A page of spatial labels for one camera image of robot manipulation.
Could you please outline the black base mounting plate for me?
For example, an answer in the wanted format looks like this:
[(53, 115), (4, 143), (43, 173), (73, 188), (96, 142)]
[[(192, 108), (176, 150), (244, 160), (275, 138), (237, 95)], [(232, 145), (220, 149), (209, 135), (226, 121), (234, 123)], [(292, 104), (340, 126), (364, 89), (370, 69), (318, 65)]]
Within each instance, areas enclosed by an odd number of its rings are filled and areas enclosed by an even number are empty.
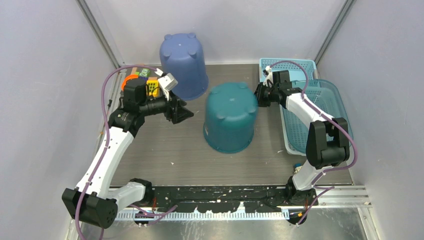
[(306, 210), (316, 205), (314, 189), (303, 192), (286, 190), (277, 185), (233, 186), (157, 186), (153, 188), (157, 210), (176, 206), (176, 213), (276, 213), (282, 207), (299, 207)]

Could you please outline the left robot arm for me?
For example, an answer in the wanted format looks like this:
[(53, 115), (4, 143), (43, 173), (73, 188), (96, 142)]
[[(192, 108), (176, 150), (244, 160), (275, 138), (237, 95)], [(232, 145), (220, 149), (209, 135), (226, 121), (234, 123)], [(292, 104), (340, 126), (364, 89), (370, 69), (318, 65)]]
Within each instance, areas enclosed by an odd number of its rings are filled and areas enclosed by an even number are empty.
[(117, 190), (109, 188), (125, 151), (146, 117), (163, 114), (168, 121), (178, 124), (194, 116), (185, 107), (186, 102), (172, 92), (177, 84), (169, 74), (160, 77), (156, 88), (159, 95), (154, 96), (141, 78), (125, 83), (119, 105), (109, 116), (102, 147), (77, 186), (65, 189), (62, 194), (66, 209), (77, 223), (107, 229), (124, 208), (134, 203), (148, 207), (153, 202), (154, 190), (147, 180), (133, 178)]

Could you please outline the teal plastic basket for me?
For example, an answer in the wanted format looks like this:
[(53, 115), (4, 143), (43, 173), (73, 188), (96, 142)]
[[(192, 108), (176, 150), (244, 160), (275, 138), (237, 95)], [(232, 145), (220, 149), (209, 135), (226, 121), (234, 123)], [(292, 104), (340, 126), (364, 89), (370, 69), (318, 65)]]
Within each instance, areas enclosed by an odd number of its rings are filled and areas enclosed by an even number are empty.
[[(318, 108), (335, 118), (348, 119), (336, 86), (324, 79), (313, 79), (305, 90), (306, 96)], [(284, 146), (290, 155), (305, 156), (309, 129), (292, 112), (280, 107)]]

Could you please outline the blue plastic bucket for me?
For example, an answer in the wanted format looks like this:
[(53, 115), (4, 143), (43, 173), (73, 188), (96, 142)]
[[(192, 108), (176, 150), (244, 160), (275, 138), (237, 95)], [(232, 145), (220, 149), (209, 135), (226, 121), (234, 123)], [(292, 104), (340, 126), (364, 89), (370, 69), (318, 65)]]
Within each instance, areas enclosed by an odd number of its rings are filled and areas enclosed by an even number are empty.
[(162, 69), (178, 84), (172, 91), (185, 101), (202, 96), (209, 86), (204, 50), (195, 33), (166, 34), (159, 49)]

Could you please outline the orange toy arch block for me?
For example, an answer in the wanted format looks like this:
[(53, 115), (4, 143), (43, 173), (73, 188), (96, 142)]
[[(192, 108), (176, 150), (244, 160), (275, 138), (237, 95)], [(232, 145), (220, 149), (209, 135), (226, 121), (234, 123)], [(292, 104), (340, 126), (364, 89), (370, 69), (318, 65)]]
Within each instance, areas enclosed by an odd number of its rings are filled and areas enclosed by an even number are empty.
[(123, 80), (122, 84), (121, 84), (121, 90), (124, 91), (124, 88), (125, 88), (128, 81), (137, 79), (138, 77), (139, 77), (139, 75), (137, 75), (137, 74), (130, 74), (130, 75), (126, 76), (125, 79)]

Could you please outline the green numbered toy block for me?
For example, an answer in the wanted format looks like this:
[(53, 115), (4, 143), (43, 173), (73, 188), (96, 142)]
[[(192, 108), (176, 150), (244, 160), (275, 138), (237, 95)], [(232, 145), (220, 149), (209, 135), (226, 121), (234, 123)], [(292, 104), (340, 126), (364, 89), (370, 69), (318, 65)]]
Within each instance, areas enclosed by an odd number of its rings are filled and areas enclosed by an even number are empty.
[(142, 68), (138, 74), (139, 77), (148, 78), (151, 75), (151, 70), (149, 68)]

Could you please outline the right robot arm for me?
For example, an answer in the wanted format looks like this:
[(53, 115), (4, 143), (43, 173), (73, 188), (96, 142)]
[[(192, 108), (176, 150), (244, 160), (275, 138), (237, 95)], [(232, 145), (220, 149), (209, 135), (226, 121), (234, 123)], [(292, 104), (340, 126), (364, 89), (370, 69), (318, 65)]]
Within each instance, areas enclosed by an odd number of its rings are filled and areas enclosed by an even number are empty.
[(285, 198), (291, 205), (299, 205), (313, 193), (316, 182), (326, 173), (332, 172), (350, 157), (350, 135), (348, 122), (343, 117), (335, 118), (312, 103), (304, 89), (294, 87), (289, 72), (263, 70), (265, 80), (254, 92), (259, 107), (278, 103), (296, 115), (307, 127), (305, 148), (306, 162), (285, 186)]

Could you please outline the teal plastic bucket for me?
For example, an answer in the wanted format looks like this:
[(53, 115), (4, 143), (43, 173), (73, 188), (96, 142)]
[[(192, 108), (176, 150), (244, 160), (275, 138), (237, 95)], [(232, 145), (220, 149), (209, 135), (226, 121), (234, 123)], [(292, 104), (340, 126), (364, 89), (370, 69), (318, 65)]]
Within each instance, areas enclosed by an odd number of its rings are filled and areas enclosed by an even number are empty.
[(253, 140), (257, 115), (258, 102), (247, 83), (219, 84), (206, 98), (203, 136), (218, 152), (240, 152)]

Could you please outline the light blue plastic basket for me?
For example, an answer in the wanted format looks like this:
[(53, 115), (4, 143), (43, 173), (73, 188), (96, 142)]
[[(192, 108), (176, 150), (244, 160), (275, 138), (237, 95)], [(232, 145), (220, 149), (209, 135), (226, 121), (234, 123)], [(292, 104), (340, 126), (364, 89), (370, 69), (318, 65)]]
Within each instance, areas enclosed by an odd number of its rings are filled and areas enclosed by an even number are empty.
[(309, 87), (318, 87), (319, 83), (314, 79), (314, 73), (316, 71), (316, 64), (313, 60), (307, 59), (288, 59), (288, 58), (261, 58), (259, 60), (259, 81), (262, 83), (266, 76), (263, 73), (263, 70), (267, 66), (270, 66), (273, 72), (276, 71), (288, 71), (289, 78), (294, 87), (303, 88), (306, 83), (306, 76), (300, 67), (293, 63), (286, 61), (294, 62), (300, 65), (308, 75), (308, 86)]

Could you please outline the small toy car blue wheels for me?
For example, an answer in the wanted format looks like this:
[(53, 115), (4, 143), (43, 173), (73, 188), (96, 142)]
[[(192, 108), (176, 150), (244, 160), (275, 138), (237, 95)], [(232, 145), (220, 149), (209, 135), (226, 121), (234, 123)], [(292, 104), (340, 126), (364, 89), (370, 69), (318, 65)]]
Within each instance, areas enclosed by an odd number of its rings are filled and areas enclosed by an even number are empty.
[(302, 169), (302, 164), (301, 163), (296, 163), (293, 165), (293, 173), (297, 174), (301, 169)]

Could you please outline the yellow toy block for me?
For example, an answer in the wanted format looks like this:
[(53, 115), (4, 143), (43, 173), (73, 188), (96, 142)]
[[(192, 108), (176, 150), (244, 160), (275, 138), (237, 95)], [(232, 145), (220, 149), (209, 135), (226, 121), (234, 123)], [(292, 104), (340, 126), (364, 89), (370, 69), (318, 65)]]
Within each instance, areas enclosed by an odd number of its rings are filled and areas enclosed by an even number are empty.
[(147, 84), (147, 96), (148, 97), (159, 97), (160, 96), (160, 85), (157, 78), (152, 77), (146, 81)]

